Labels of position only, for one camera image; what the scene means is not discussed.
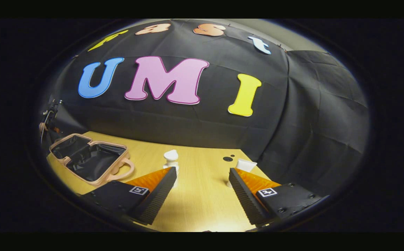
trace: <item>wooden table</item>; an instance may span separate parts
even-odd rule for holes
[[[255,228],[232,188],[227,187],[229,169],[238,159],[250,160],[240,149],[216,149],[188,146],[173,146],[118,138],[95,132],[84,134],[93,140],[122,144],[128,147],[130,160],[135,164],[133,175],[121,182],[152,173],[163,168],[163,154],[177,150],[179,175],[177,187],[172,188],[152,225],[146,227],[162,232],[244,232]],[[233,161],[223,157],[234,155]],[[62,181],[76,193],[85,194],[95,187],[84,183],[66,170],[49,154],[51,167]],[[120,168],[125,173],[128,166]],[[258,168],[252,172],[268,177]]]

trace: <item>blue letter u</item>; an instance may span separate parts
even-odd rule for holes
[[[106,69],[104,70],[101,82],[95,87],[90,87],[90,79],[92,78],[92,74],[95,68],[97,68],[100,63],[95,62],[84,67],[83,75],[81,76],[80,84],[78,85],[78,93],[80,94],[80,96],[83,98],[95,98],[103,94],[111,84],[115,68],[119,63],[123,62],[123,60],[124,58],[114,58],[107,60],[104,63],[104,65],[106,65]]]

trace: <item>letter m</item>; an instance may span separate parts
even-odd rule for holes
[[[185,59],[169,72],[166,71],[160,57],[142,57],[135,61],[139,64],[134,81],[124,97],[129,100],[144,100],[148,94],[144,91],[146,81],[155,100],[175,83],[174,90],[166,98],[178,104],[195,105],[199,103],[197,85],[202,70],[210,64],[201,59]]]

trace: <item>cable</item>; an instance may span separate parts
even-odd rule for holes
[[[49,111],[47,113],[47,116],[45,117],[45,120],[44,120],[44,124],[43,124],[43,127],[42,127],[42,132],[41,132],[41,144],[42,144],[42,137],[44,136],[44,128],[46,127],[45,122],[47,122],[48,116],[50,115],[51,112],[52,111]]]

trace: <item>white cup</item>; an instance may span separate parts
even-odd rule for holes
[[[175,183],[173,187],[177,187],[177,181],[178,181],[178,175],[179,175],[179,163],[177,162],[179,155],[176,150],[171,150],[168,152],[165,152],[163,157],[166,159],[166,164],[163,165],[163,169],[166,169],[168,167],[175,167],[175,174],[177,175],[175,179]]]
[[[256,167],[258,163],[248,161],[245,159],[239,159],[238,162],[236,163],[236,168],[240,170],[244,170],[247,173],[250,173],[254,167]],[[232,187],[230,181],[227,182],[227,187]]]

